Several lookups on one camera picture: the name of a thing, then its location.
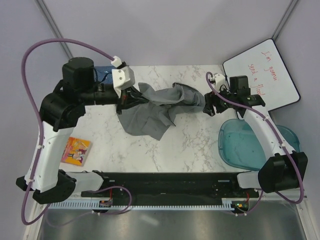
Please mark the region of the grey long sleeve shirt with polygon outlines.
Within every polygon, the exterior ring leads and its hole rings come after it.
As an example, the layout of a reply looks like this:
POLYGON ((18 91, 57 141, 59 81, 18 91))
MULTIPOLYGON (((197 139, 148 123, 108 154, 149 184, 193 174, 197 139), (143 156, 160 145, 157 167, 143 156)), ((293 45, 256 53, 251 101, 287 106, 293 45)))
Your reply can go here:
POLYGON ((178 114, 203 111, 205 97, 197 89, 179 82, 171 88, 154 90, 147 83, 138 83, 139 104, 122 110, 118 119, 124 131, 132 136, 150 136, 161 140, 178 114))

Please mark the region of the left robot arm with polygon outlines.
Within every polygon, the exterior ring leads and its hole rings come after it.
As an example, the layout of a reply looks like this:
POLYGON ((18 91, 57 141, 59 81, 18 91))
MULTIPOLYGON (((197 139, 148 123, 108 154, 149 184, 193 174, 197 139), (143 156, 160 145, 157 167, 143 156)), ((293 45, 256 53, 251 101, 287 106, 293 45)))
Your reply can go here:
POLYGON ((136 83, 134 71, 123 62, 111 70, 111 76, 111 84, 97 81, 94 62, 87 57, 74 57, 62 66, 62 80, 36 111, 40 125, 32 166, 16 180, 20 189, 33 192, 37 203, 62 202, 79 192, 99 197, 109 193, 109 183, 97 172, 66 172, 60 163, 86 106, 115 105, 118 113, 133 106, 128 100, 136 83))

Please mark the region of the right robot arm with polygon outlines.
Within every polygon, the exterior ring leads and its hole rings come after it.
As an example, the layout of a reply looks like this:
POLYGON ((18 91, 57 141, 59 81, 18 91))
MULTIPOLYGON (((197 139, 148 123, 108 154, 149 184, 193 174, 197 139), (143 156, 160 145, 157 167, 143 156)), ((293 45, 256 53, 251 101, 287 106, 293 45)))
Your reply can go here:
POLYGON ((262 97, 251 93, 248 78, 232 77, 230 88, 225 86, 222 74, 207 72, 205 79, 211 91, 204 96, 203 112, 213 117, 233 109, 241 116, 224 122, 218 135, 220 157, 243 169, 229 184, 230 193, 240 197, 247 189, 277 194, 291 189, 302 192, 308 158, 285 139, 262 97))

